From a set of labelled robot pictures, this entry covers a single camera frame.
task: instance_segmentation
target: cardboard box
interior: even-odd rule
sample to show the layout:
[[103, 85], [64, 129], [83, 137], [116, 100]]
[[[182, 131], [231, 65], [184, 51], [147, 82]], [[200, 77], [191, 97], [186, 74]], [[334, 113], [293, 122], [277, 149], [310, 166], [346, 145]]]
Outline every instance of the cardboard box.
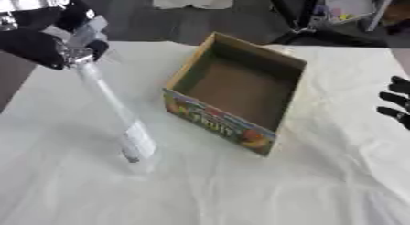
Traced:
[[212, 34], [164, 88], [167, 110], [268, 155], [307, 63]]

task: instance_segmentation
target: table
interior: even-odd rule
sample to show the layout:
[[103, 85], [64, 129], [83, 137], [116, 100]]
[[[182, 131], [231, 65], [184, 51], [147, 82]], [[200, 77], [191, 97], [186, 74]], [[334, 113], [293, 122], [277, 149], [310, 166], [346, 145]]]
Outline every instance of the table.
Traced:
[[194, 47], [114, 42], [100, 61], [159, 145], [132, 167], [76, 74], [37, 68], [0, 116], [0, 223], [410, 222], [410, 134], [374, 111], [390, 76], [406, 77], [390, 50], [269, 48], [309, 64], [267, 158], [162, 108], [161, 86]]

